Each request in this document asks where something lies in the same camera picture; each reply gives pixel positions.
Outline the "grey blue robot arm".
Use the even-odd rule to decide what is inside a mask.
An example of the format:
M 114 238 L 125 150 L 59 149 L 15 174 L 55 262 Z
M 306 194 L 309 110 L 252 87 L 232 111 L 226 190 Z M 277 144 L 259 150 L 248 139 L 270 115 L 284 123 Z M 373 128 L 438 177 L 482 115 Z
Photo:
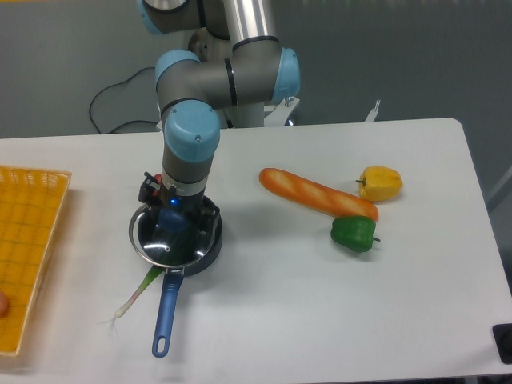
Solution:
M 154 221 L 176 231 L 204 214 L 206 181 L 220 141 L 218 111 L 295 96 L 300 69 L 296 53 L 280 44 L 268 1 L 140 1 L 138 10 L 152 33 L 203 28 L 230 45 L 224 58 L 202 60 L 190 50 L 171 50 L 155 65 L 162 172 L 159 180 L 147 178 L 139 198 Z

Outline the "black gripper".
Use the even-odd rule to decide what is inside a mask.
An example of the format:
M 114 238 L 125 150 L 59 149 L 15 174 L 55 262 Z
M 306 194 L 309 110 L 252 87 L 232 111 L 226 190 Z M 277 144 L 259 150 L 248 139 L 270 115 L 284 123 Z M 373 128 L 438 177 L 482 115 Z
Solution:
M 215 240 L 221 233 L 220 208 L 210 199 L 203 199 L 205 189 L 196 194 L 182 195 L 173 186 L 160 185 L 159 195 L 153 197 L 144 188 L 139 188 L 138 200 L 148 206 L 160 206 L 158 224 L 176 224 L 179 217 L 197 224 L 199 235 L 208 240 Z

